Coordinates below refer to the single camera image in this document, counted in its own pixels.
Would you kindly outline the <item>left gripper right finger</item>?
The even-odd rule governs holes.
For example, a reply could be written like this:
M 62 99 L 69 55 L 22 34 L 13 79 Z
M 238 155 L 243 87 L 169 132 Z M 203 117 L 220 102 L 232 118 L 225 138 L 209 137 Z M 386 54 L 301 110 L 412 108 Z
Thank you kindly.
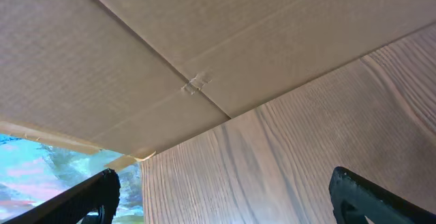
M 435 214 L 395 195 L 345 167 L 338 166 L 329 183 L 338 224 L 427 224 Z

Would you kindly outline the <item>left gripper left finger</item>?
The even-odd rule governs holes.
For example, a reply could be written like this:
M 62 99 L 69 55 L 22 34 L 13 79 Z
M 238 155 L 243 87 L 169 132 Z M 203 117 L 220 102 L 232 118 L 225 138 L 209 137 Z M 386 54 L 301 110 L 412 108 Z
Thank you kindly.
M 111 224 L 120 188 L 118 174 L 108 168 L 4 224 Z

